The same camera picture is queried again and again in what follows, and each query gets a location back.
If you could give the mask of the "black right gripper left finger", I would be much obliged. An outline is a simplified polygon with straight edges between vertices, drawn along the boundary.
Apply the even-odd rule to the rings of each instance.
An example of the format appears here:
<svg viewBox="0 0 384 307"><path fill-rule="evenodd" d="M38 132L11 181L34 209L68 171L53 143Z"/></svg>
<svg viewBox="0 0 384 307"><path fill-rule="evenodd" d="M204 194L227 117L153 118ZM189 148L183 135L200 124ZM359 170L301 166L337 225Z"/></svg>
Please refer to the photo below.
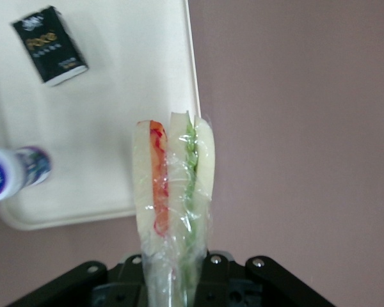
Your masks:
<svg viewBox="0 0 384 307"><path fill-rule="evenodd" d="M84 262L10 303L9 306L145 306L140 254L127 255L112 269Z"/></svg>

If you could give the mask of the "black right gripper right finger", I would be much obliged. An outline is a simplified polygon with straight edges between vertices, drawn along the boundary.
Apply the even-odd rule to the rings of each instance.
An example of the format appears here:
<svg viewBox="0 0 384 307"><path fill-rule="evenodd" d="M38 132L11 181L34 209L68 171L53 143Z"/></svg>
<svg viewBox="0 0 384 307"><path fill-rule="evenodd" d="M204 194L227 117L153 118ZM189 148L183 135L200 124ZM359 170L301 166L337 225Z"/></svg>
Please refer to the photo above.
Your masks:
<svg viewBox="0 0 384 307"><path fill-rule="evenodd" d="M208 252L196 288L197 306L333 306L268 256L240 265L226 251Z"/></svg>

